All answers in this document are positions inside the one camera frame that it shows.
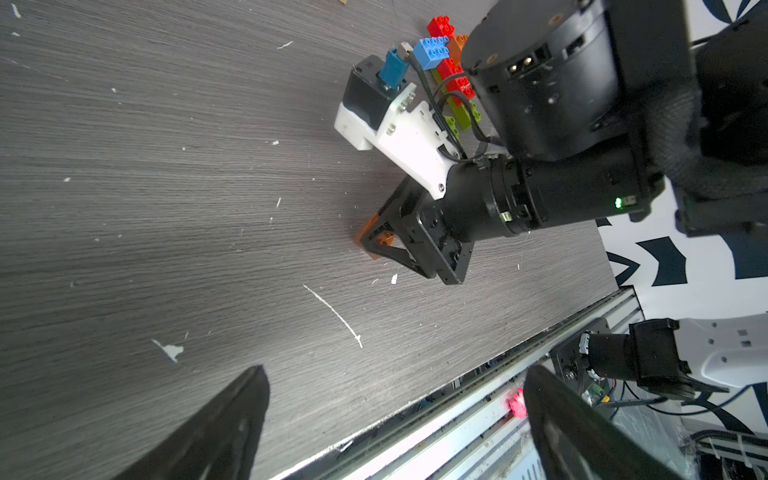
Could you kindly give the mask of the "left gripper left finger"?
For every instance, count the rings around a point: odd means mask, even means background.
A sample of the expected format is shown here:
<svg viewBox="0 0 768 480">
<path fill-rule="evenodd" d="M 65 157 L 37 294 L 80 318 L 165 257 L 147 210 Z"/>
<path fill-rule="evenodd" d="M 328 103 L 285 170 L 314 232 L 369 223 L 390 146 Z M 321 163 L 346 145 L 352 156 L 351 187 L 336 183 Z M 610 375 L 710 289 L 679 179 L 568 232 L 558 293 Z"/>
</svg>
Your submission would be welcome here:
<svg viewBox="0 0 768 480">
<path fill-rule="evenodd" d="M 118 479 L 248 479 L 270 401 L 261 365 L 247 368 Z"/>
</svg>

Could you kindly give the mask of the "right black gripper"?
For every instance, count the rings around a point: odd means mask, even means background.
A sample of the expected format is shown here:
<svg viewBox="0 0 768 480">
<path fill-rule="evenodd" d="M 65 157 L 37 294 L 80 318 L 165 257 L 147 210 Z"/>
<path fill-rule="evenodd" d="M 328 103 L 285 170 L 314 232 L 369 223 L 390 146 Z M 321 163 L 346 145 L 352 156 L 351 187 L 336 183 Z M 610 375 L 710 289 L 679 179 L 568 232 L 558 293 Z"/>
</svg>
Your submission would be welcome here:
<svg viewBox="0 0 768 480">
<path fill-rule="evenodd" d="M 445 285 L 464 283 L 474 243 L 458 238 L 448 225 L 442 203 L 433 200 L 420 184 L 406 176 L 377 213 L 384 214 L 392 228 L 400 219 L 404 249 L 373 241 L 368 244 L 369 253 L 424 278 L 439 278 Z"/>
</svg>

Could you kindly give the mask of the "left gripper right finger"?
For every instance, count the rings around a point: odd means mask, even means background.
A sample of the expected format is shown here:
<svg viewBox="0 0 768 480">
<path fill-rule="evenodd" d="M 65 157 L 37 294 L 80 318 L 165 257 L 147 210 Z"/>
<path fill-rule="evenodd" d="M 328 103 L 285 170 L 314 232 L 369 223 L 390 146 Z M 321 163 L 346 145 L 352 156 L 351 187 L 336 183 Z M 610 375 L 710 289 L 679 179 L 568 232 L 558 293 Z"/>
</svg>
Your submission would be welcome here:
<svg viewBox="0 0 768 480">
<path fill-rule="evenodd" d="M 547 368 L 527 370 L 524 399 L 548 479 L 677 479 Z"/>
</svg>

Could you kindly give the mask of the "orange square lego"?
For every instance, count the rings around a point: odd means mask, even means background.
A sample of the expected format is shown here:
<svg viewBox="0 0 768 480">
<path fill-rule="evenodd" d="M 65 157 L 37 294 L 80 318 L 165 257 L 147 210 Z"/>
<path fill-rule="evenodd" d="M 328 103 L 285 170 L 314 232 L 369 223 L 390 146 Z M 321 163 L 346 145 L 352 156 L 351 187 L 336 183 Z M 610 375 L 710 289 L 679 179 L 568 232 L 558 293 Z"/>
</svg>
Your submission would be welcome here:
<svg viewBox="0 0 768 480">
<path fill-rule="evenodd" d="M 449 50 L 450 58 L 455 65 L 461 65 L 462 51 L 467 40 L 467 35 L 453 35 L 446 45 Z"/>
<path fill-rule="evenodd" d="M 359 231 L 355 237 L 355 243 L 373 260 L 380 258 L 395 260 L 392 256 L 395 239 L 395 232 L 387 217 L 377 213 Z"/>
</svg>

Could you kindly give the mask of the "lime lego brick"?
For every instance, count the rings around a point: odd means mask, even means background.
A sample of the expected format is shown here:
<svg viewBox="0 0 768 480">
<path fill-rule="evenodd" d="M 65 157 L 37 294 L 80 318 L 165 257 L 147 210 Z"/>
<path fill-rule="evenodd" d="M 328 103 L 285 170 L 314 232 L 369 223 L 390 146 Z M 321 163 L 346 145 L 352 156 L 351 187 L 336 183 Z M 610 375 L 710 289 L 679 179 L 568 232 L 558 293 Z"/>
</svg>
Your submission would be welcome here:
<svg viewBox="0 0 768 480">
<path fill-rule="evenodd" d="M 446 118 L 454 130 L 470 130 L 473 120 L 477 123 L 482 121 L 482 114 L 472 99 L 468 99 L 469 107 L 466 107 L 460 100 L 447 95 L 450 89 L 446 85 L 441 84 L 444 78 L 437 69 L 431 70 L 431 75 L 439 86 L 438 98 L 446 98 L 444 107 L 450 109 L 450 114 L 447 114 Z"/>
</svg>

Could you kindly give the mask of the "red lego brick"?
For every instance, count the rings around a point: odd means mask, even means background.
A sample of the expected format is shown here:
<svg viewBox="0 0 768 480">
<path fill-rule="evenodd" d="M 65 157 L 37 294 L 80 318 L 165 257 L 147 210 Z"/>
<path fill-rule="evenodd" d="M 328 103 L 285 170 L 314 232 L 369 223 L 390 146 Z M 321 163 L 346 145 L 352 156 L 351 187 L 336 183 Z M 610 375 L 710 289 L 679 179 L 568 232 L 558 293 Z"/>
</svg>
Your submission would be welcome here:
<svg viewBox="0 0 768 480">
<path fill-rule="evenodd" d="M 449 16 L 436 16 L 427 25 L 427 31 L 431 37 L 448 37 L 455 35 L 455 27 Z"/>
<path fill-rule="evenodd" d="M 475 97 L 475 91 L 460 64 L 452 58 L 443 59 L 432 75 L 438 83 L 437 99 L 445 98 L 448 92 L 461 93 L 468 101 Z"/>
</svg>

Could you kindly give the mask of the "blue lego brick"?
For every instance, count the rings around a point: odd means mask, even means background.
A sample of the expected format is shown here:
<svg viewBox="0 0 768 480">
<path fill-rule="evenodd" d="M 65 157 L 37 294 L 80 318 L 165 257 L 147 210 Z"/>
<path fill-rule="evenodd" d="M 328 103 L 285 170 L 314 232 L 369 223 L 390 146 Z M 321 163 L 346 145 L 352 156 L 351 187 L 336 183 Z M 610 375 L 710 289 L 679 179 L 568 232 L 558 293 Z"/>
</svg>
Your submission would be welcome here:
<svg viewBox="0 0 768 480">
<path fill-rule="evenodd" d="M 423 70 L 435 69 L 443 60 L 450 57 L 447 44 L 448 36 L 420 39 L 413 48 L 413 54 Z"/>
</svg>

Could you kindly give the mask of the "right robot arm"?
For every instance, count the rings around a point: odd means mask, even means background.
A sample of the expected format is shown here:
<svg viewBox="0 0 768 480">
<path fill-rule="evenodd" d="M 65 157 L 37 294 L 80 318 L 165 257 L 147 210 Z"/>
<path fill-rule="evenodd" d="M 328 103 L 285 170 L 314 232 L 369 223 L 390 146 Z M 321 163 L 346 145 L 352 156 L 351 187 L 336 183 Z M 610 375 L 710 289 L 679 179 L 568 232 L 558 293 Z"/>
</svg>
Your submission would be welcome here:
<svg viewBox="0 0 768 480">
<path fill-rule="evenodd" d="M 693 50 L 679 1 L 497 3 L 446 58 L 424 134 L 388 119 L 391 60 L 352 75 L 379 90 L 361 117 L 406 173 L 362 230 L 370 254 L 461 283 L 474 245 L 586 220 L 640 222 L 671 187 L 676 228 L 726 240 L 739 277 L 767 241 L 767 7 Z"/>
</svg>

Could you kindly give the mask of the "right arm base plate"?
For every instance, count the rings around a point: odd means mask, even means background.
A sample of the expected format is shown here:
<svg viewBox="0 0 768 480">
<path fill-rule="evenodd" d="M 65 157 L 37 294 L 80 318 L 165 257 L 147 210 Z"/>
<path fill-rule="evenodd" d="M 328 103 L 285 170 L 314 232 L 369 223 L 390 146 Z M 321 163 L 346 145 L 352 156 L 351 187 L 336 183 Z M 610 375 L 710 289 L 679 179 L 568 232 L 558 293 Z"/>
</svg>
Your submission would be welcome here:
<svg viewBox="0 0 768 480">
<path fill-rule="evenodd" d="M 594 319 L 584 329 L 567 337 L 549 352 L 555 375 L 578 394 L 584 393 L 595 383 L 587 373 L 589 363 L 586 355 L 579 350 L 583 333 L 609 334 L 607 319 L 605 317 Z"/>
</svg>

